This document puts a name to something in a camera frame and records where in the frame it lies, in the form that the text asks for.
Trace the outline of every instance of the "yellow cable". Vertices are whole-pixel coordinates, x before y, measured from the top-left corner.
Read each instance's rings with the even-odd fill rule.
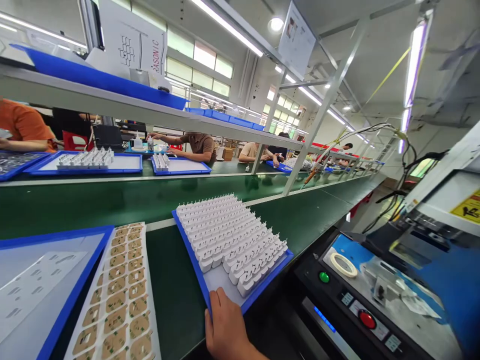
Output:
[[[398,59],[398,61],[396,62],[396,64],[391,68],[390,72],[387,74],[387,76],[385,76],[385,78],[383,79],[383,81],[380,83],[380,85],[378,85],[378,87],[376,88],[376,90],[373,92],[373,94],[370,96],[370,98],[366,101],[365,104],[363,104],[363,106],[361,107],[362,109],[365,107],[365,105],[367,105],[369,103],[370,100],[372,100],[372,98],[375,96],[375,94],[380,90],[380,88],[385,84],[385,82],[387,81],[387,79],[393,74],[393,72],[399,67],[400,63],[405,59],[405,57],[407,57],[407,55],[409,54],[410,50],[412,48],[409,47],[404,53],[403,55]]]

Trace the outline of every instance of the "digital display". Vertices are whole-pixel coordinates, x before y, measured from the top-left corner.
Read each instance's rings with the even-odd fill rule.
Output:
[[[318,310],[316,306],[314,306],[313,308],[315,309],[315,312],[318,314],[318,316],[323,320],[323,322],[330,328],[330,330],[336,333],[337,331],[335,330],[335,328],[332,326],[330,321],[328,321],[327,318],[321,313],[321,311]]]

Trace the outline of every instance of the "ceiling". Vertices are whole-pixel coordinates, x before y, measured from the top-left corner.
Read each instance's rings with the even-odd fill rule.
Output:
[[[404,1],[295,0],[314,33],[324,35],[324,47],[337,63],[348,56],[345,51],[354,28],[342,31],[336,29],[402,2]],[[345,114],[348,118],[365,119],[366,116],[371,124],[384,121],[385,118],[399,122],[395,118],[399,119],[403,110],[408,58],[398,66],[378,93],[368,103],[367,101],[409,48],[421,6],[430,2],[437,1],[425,0],[423,5],[411,4],[371,20],[345,76],[348,88],[343,84],[336,99],[335,106],[338,109],[344,104],[352,106],[353,111]],[[230,0],[229,3],[272,46],[278,45],[280,36],[271,34],[267,24],[274,16],[283,19],[286,17],[290,0]],[[479,28],[480,1],[438,1],[415,94],[415,119],[453,127],[471,127],[478,121],[480,55],[476,55],[473,49],[462,56],[458,56],[460,51],[446,51],[457,49],[469,35],[466,47],[477,45],[480,42]],[[451,61],[448,62],[448,69],[440,70],[449,57]],[[334,72],[325,52],[319,45],[315,46],[305,78],[328,79]],[[321,93],[326,92],[323,86],[317,89]]]

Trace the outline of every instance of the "person's arm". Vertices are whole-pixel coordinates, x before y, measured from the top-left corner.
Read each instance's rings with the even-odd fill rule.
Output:
[[[241,162],[241,163],[254,163],[255,158],[250,157],[250,156],[246,156],[243,153],[240,153],[240,155],[238,156],[238,161]]]
[[[216,360],[268,360],[249,341],[240,306],[223,288],[210,291],[211,313],[205,309],[206,348]]]
[[[145,141],[148,141],[148,139],[152,138],[152,139],[155,139],[155,140],[162,140],[164,143],[167,143],[169,145],[182,145],[182,144],[188,142],[188,138],[186,140],[182,139],[184,136],[180,136],[180,137],[166,136],[166,135],[162,135],[158,132],[150,132],[147,135]]]
[[[48,148],[48,140],[14,141],[0,139],[0,150],[17,152],[44,152]]]
[[[169,148],[166,152],[167,152],[167,154],[177,155],[179,158],[187,158],[187,159],[199,162],[199,163],[202,163],[202,162],[203,163],[208,163],[210,161],[210,159],[212,158],[212,153],[211,152],[194,154],[192,152],[185,152],[185,151],[181,151],[181,150],[174,149],[174,148]]]

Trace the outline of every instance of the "brown shirt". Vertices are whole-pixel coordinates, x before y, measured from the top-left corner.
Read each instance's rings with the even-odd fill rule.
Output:
[[[210,135],[199,132],[187,132],[185,135],[180,136],[180,140],[184,144],[189,143],[191,151],[194,154],[211,153],[209,162],[213,162],[217,159],[214,139]]]

